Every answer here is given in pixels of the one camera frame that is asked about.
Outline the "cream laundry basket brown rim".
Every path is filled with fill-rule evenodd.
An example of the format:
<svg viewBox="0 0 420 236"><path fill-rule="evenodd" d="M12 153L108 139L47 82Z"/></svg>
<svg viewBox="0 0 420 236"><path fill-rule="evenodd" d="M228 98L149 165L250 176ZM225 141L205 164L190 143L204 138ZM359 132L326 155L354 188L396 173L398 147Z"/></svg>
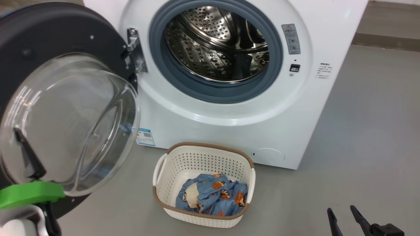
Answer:
<svg viewBox="0 0 420 236"><path fill-rule="evenodd" d="M175 207L183 184L200 174L223 173L248 186L246 205L233 216L213 216ZM237 225L253 198L256 173L252 160L242 151L203 143L184 142L172 146L158 161L153 173L153 196L171 217L191 224L230 228Z"/></svg>

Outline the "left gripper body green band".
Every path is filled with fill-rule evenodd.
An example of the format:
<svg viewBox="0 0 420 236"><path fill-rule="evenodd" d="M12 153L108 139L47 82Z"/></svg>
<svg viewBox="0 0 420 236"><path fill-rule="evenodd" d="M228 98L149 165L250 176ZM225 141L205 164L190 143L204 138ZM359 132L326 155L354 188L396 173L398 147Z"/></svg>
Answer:
<svg viewBox="0 0 420 236"><path fill-rule="evenodd" d="M41 180L0 190L0 236L62 236L52 204L65 197L60 184Z"/></svg>

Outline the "round white filter cover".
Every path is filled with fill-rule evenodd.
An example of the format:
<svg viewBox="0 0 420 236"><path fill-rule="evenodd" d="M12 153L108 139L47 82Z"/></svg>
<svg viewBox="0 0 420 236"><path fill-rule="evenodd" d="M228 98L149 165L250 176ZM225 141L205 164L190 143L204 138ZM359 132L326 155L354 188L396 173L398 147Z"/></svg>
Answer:
<svg viewBox="0 0 420 236"><path fill-rule="evenodd" d="M259 163L269 166L280 166L280 164L285 160L285 155L271 148L259 148L253 151L252 160L254 163Z"/></svg>

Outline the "stainless steel washing machine drum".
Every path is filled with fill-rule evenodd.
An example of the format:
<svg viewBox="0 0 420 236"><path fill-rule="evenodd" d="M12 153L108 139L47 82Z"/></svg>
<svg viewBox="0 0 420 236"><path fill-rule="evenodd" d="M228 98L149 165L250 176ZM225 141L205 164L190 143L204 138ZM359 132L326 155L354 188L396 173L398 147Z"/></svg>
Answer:
<svg viewBox="0 0 420 236"><path fill-rule="evenodd" d="M243 82L269 63L263 34L246 18L215 6L176 15L166 25L165 40L187 71L210 82Z"/></svg>

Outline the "grey warning sticker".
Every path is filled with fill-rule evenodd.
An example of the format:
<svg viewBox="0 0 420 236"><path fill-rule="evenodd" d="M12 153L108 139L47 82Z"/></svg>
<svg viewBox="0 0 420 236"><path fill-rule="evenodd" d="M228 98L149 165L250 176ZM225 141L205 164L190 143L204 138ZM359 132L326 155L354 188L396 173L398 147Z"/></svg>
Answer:
<svg viewBox="0 0 420 236"><path fill-rule="evenodd" d="M285 24L282 25L282 30L285 35L285 40L287 43L288 53L290 55L298 55L300 51L300 42L298 38L298 33L294 24Z"/></svg>

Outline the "black round glass washer door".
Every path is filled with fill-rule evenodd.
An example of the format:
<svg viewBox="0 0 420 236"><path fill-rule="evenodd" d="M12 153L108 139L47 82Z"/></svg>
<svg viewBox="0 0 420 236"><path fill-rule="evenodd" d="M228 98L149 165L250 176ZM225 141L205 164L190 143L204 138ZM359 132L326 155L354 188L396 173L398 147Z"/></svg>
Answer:
<svg viewBox="0 0 420 236"><path fill-rule="evenodd" d="M140 125L137 73L127 35L102 15L67 2L0 15L0 189L24 176L19 128L62 185L60 218L120 169Z"/></svg>

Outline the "blue energy label sticker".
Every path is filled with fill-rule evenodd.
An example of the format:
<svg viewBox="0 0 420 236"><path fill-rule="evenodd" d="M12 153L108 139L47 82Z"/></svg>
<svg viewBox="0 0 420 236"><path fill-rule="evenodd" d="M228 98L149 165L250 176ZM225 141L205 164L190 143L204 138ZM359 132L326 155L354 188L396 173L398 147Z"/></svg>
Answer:
<svg viewBox="0 0 420 236"><path fill-rule="evenodd" d="M145 128L138 129L136 143L144 146L156 146L151 130Z"/></svg>

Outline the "blue cartoon print garment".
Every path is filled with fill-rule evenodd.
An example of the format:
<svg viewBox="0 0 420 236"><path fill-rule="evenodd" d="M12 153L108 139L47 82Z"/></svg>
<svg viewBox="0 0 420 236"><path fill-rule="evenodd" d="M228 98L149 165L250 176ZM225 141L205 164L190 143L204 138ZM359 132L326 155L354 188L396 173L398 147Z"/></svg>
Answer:
<svg viewBox="0 0 420 236"><path fill-rule="evenodd" d="M198 184L200 208L189 208L182 200L186 188ZM223 173L200 174L188 179L177 194L175 207L185 211L213 216L233 216L243 211L246 205L248 186L244 182L232 181Z"/></svg>

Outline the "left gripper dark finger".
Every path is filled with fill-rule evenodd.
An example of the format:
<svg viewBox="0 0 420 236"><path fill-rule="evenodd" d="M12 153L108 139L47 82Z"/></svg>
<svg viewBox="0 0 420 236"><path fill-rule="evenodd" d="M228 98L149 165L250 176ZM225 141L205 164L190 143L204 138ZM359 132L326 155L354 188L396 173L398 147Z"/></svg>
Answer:
<svg viewBox="0 0 420 236"><path fill-rule="evenodd" d="M24 176L25 178L30 178L32 180L39 180L47 172L36 155L35 151L31 147L29 141L24 136L22 131L19 128L13 129L15 134L15 139L20 145L22 158L24 161Z"/></svg>

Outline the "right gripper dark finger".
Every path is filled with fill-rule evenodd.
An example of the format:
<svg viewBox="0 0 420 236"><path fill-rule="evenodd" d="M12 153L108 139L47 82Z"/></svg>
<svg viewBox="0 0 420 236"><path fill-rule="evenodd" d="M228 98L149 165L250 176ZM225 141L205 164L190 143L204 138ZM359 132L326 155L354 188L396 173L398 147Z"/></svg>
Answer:
<svg viewBox="0 0 420 236"><path fill-rule="evenodd" d="M331 208L327 209L328 221L330 224L330 231L332 236L343 236L338 224L337 218Z"/></svg>
<svg viewBox="0 0 420 236"><path fill-rule="evenodd" d="M363 233L365 236L374 236L372 231L372 224L370 224L365 217L360 213L360 211L354 206L350 206L351 213L353 214L353 217L355 221L360 225Z"/></svg>

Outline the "white front-load washing machine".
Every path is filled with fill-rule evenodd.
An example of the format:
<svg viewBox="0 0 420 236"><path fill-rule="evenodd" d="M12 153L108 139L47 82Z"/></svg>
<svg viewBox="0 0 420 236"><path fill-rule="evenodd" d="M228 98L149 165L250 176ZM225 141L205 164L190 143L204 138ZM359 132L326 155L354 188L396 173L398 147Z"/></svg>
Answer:
<svg viewBox="0 0 420 236"><path fill-rule="evenodd" d="M282 152L280 166L296 170L333 88L369 0L246 0L276 27L283 46L282 69L260 95L240 103L209 103L188 96L159 72L149 48L151 21L167 0L83 0L119 32L133 26L148 72L138 75L140 127L156 147L198 142L240 150ZM290 55L282 25L294 24L300 42ZM299 64L298 73L290 65Z"/></svg>

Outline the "metal door hinge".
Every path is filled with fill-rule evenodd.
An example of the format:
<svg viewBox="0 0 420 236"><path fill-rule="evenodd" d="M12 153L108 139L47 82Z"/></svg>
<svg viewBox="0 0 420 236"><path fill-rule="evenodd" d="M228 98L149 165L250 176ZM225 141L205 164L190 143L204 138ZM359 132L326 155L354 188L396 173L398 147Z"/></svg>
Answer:
<svg viewBox="0 0 420 236"><path fill-rule="evenodd" d="M138 29L128 28L127 29L127 51L131 57L131 60L134 64L136 73L147 73L147 65L145 57L143 54L142 46L140 43L140 37L138 34Z"/></svg>

